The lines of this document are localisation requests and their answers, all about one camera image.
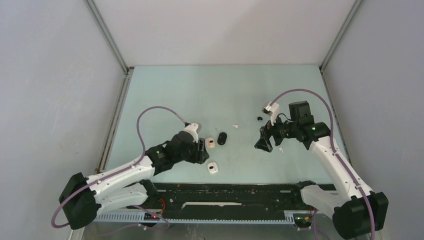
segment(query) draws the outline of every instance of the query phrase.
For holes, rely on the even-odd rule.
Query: white wall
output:
[[[424,1],[366,0],[325,71],[358,172],[389,200],[390,238],[422,239]]]
[[[0,238],[66,239],[50,218],[69,177],[93,172],[123,72],[82,0],[0,11]]]
[[[355,0],[97,0],[129,66],[314,64]]]

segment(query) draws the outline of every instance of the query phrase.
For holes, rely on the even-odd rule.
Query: metal frame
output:
[[[324,72],[327,65],[329,64],[330,59],[332,58],[334,52],[336,51],[337,47],[340,44],[340,41],[342,40],[343,36],[345,35],[346,31],[348,30],[349,26],[352,23],[352,20],[354,19],[355,15],[357,14],[360,6],[364,0],[356,0],[353,4],[352,8],[350,9],[349,13],[346,16],[346,19],[344,20],[343,24],[341,25],[340,30],[337,33],[337,36],[335,37],[333,43],[331,44],[330,49],[327,52],[327,55],[325,56],[324,60],[321,63],[321,66],[319,66],[319,69],[321,70],[321,73]]]
[[[118,123],[119,123],[119,120],[120,120],[120,116],[121,116],[121,113],[122,113],[122,110],[123,110],[123,105],[125,103],[125,99],[126,99],[126,96],[127,96],[129,86],[130,86],[131,78],[132,78],[132,75],[134,73],[134,68],[130,69],[127,66],[121,52],[119,51],[119,48],[118,48],[116,42],[114,41],[114,39],[112,37],[111,32],[109,31],[100,11],[99,11],[96,3],[95,3],[95,0],[84,0],[84,2],[86,3],[87,8],[91,12],[91,14],[94,18],[94,21],[96,22],[96,24],[97,24],[98,28],[100,29],[102,35],[104,36],[106,43],[109,45],[109,47],[112,50],[116,60],[118,61],[119,65],[121,66],[122,70],[125,73],[122,84],[120,86],[120,90],[119,90],[118,98],[117,98],[117,101],[116,101],[116,104],[115,104],[115,107],[114,107],[113,115],[112,115],[111,120],[110,120],[109,128],[107,130],[107,135],[106,135],[105,140],[104,140],[103,152],[102,152],[102,154],[99,158],[99,161],[98,161],[96,173],[99,173],[99,172],[105,171],[105,169],[106,169],[107,162],[108,162],[108,159],[109,159],[109,156],[110,156],[110,151],[112,150],[113,142],[114,142],[114,139],[115,139],[115,135],[116,135]],[[331,60],[334,52],[336,51],[341,40],[343,39],[344,35],[346,34],[347,29],[351,25],[353,18],[357,14],[357,12],[358,12],[358,10],[359,10],[359,8],[360,8],[360,6],[362,5],[363,2],[364,2],[364,0],[356,0],[355,1],[351,10],[349,11],[348,15],[346,16],[346,19],[344,20],[336,38],[334,39],[330,49],[328,50],[324,60],[322,61],[322,64],[319,66],[319,69],[321,71],[322,80],[323,80],[323,83],[324,83],[324,87],[325,87],[325,90],[327,92],[329,102],[331,104],[331,108],[334,112],[335,122],[337,124],[337,128],[340,131],[342,144],[344,146],[344,149],[346,150],[346,157],[349,160],[349,162],[350,162],[350,158],[349,158],[348,149],[347,149],[347,146],[345,144],[345,139],[344,139],[343,133],[340,129],[339,120],[338,120],[337,114],[336,114],[336,109],[333,105],[331,94],[329,92],[328,85],[327,85],[326,80],[325,80],[324,71],[325,71],[326,67],[328,66],[329,61]],[[284,211],[284,212],[286,214],[290,215],[291,217],[293,217],[293,214],[299,214],[299,213],[307,214],[308,213],[307,211],[303,211],[303,210],[287,211],[287,212]],[[134,211],[119,212],[118,214],[119,215],[127,215],[127,213],[128,214],[137,214],[137,215],[139,215],[139,214],[143,215],[144,214],[144,213],[138,213],[138,212],[134,212]],[[106,220],[106,219],[107,218],[105,218],[103,220],[97,219],[97,221],[100,220],[100,222],[119,222],[119,221],[116,221],[116,219],[114,219],[113,217],[111,217],[110,220]],[[193,221],[188,220],[188,219],[179,219],[179,220],[174,219],[173,222],[175,222],[175,223],[191,223]],[[217,223],[217,222],[204,221],[202,223]],[[228,223],[231,223],[231,222],[225,221],[225,222],[220,222],[220,223],[228,224]],[[252,223],[252,224],[262,224],[262,223],[263,224],[290,224],[291,221],[290,222],[272,222],[272,221],[257,222],[257,221],[253,221],[253,222],[235,222],[235,223],[236,224],[237,223],[238,224],[241,224],[241,223],[244,223],[244,224],[249,224],[249,223]],[[74,231],[71,232],[69,239],[70,240],[74,240],[74,239],[79,240],[79,239],[82,238],[83,232],[84,232],[84,228],[74,230]]]
[[[134,68],[132,67],[129,69],[128,73],[124,76],[124,79],[120,86],[119,95],[116,100],[113,115],[110,119],[109,128],[107,130],[106,138],[104,140],[103,151],[97,162],[97,168],[95,170],[96,174],[104,172],[106,170],[106,166],[110,157],[110,152],[112,150],[112,146],[113,146],[117,128],[118,128],[118,123],[119,123],[119,120],[121,119],[120,116],[123,110],[125,99],[127,97],[127,92],[130,87],[130,82],[131,82],[131,78],[133,77],[133,73],[134,73]]]
[[[124,58],[121,55],[121,52],[118,49],[118,46],[116,42],[114,41],[114,38],[112,37],[111,32],[108,29],[108,26],[105,23],[105,20],[103,19],[102,15],[100,14],[99,9],[97,8],[97,5],[94,0],[84,0],[88,10],[91,12],[95,23],[97,24],[98,28],[101,31],[101,34],[106,40],[107,45],[109,45],[110,49],[112,50],[116,60],[119,62],[119,65],[121,66],[124,73],[128,73],[129,68],[127,64],[124,61]]]
[[[157,223],[157,220],[147,220],[145,218],[146,213],[143,211],[131,211],[126,209],[110,211],[99,215],[93,222],[103,223]],[[293,213],[290,211],[284,211],[284,220],[205,220],[205,219],[170,219],[167,218],[171,224],[295,224]]]

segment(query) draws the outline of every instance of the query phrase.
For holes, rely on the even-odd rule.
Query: gray wall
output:
[[[0,11],[0,238],[66,239],[50,218],[69,177],[93,172],[123,72],[82,0]]]
[[[366,0],[324,76],[352,164],[389,199],[390,238],[422,239],[424,1]]]

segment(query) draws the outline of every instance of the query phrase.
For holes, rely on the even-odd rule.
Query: small white block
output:
[[[213,149],[215,148],[215,140],[212,137],[208,137],[204,140],[204,142],[206,143],[206,147],[208,149]]]
[[[218,172],[218,165],[216,162],[210,162],[207,164],[207,170],[210,174],[216,174]]]

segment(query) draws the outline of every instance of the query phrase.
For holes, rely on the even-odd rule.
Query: metal corner post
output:
[[[354,19],[355,15],[357,14],[359,8],[361,7],[364,0],[356,0],[353,4],[352,8],[349,11],[349,14],[347,14],[346,19],[344,20],[343,24],[341,25],[340,30],[337,33],[337,36],[335,37],[333,43],[331,44],[330,49],[328,50],[327,54],[325,55],[324,60],[322,61],[321,65],[319,66],[319,69],[321,70],[321,73],[324,72],[327,65],[329,64],[330,59],[332,58],[334,52],[336,51],[337,47],[339,46],[341,40],[343,39],[343,36],[345,35],[346,31],[348,30],[349,26],[352,23],[352,20]]]
[[[119,65],[121,66],[123,72],[127,74],[129,71],[129,68],[127,64],[125,63],[124,58],[122,57],[121,52],[119,51],[118,46],[116,42],[114,41],[114,38],[112,37],[111,32],[108,29],[108,26],[105,23],[105,20],[100,14],[100,11],[97,8],[95,0],[84,0],[84,2],[88,10],[91,12],[98,28],[101,31],[101,34],[104,36],[104,39],[106,40],[107,45],[109,45],[110,49],[115,55],[116,60],[119,62]]]

